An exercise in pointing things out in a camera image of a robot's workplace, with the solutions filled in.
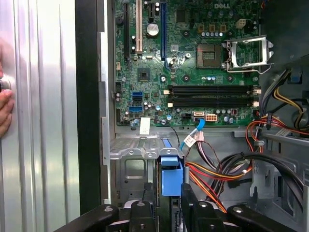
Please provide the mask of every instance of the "cable connector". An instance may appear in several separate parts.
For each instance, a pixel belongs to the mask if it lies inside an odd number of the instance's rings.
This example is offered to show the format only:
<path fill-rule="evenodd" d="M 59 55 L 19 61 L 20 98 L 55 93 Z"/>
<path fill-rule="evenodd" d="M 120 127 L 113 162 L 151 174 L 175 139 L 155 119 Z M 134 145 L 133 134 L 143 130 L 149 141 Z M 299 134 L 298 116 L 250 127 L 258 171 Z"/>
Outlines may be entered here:
<path fill-rule="evenodd" d="M 266 129 L 268 131 L 271 128 L 271 121 L 272 121 L 272 113 L 268 113 L 268 115 L 267 115 L 267 122 L 266 122 Z"/>
<path fill-rule="evenodd" d="M 204 141 L 204 132 L 199 131 L 195 136 L 195 140 L 198 141 Z"/>

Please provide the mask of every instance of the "white label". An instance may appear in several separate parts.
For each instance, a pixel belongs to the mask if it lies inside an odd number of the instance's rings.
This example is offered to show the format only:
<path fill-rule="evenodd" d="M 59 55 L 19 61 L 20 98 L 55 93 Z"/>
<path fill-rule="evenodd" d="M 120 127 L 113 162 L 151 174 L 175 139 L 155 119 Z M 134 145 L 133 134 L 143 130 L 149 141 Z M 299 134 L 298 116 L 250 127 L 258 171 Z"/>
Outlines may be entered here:
<path fill-rule="evenodd" d="M 184 143 L 188 146 L 188 147 L 192 147 L 193 144 L 196 143 L 196 140 L 194 138 L 192 138 L 190 135 L 188 135 L 185 139 L 184 139 Z"/>
<path fill-rule="evenodd" d="M 286 128 L 282 128 L 276 135 L 286 137 L 291 131 Z"/>
<path fill-rule="evenodd" d="M 140 134 L 149 134 L 150 118 L 142 117 L 140 119 Z"/>

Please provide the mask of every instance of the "sata port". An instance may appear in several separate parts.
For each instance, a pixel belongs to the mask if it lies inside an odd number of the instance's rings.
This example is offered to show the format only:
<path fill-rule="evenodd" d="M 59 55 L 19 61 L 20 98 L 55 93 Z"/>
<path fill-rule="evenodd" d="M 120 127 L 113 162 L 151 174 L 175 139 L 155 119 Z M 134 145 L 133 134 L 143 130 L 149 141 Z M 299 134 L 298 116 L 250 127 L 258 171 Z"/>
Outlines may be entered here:
<path fill-rule="evenodd" d="M 194 117 L 204 117 L 205 116 L 205 112 L 195 111 L 195 112 L 193 112 L 193 116 Z"/>

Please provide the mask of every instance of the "screw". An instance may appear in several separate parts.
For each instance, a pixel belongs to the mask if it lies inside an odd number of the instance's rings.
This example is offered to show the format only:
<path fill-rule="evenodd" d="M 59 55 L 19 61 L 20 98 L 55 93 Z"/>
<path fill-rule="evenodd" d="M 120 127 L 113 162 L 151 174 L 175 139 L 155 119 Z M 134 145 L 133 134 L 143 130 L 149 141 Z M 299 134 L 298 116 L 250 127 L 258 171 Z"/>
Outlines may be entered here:
<path fill-rule="evenodd" d="M 104 209 L 105 212 L 110 212 L 112 211 L 112 208 L 110 206 L 107 206 L 106 209 Z"/>
<path fill-rule="evenodd" d="M 234 210 L 236 213 L 239 213 L 239 214 L 243 212 L 243 210 L 242 210 L 241 208 L 239 208 L 239 207 L 234 207 L 233 210 Z"/>
<path fill-rule="evenodd" d="M 200 206 L 202 206 L 202 207 L 206 207 L 207 205 L 206 205 L 206 203 L 205 202 L 200 202 L 200 203 L 198 203 Z"/>

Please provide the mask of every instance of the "ram slot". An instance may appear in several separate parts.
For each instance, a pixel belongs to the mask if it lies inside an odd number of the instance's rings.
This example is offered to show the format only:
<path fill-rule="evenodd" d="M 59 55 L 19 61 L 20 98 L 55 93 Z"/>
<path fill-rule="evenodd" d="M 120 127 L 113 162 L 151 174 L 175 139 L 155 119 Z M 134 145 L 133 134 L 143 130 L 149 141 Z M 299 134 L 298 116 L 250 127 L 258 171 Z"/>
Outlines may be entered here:
<path fill-rule="evenodd" d="M 253 86 L 169 86 L 173 96 L 247 95 L 255 93 Z"/>
<path fill-rule="evenodd" d="M 192 107 L 248 107 L 253 106 L 253 98 L 173 98 L 169 105 L 174 108 L 192 108 Z"/>

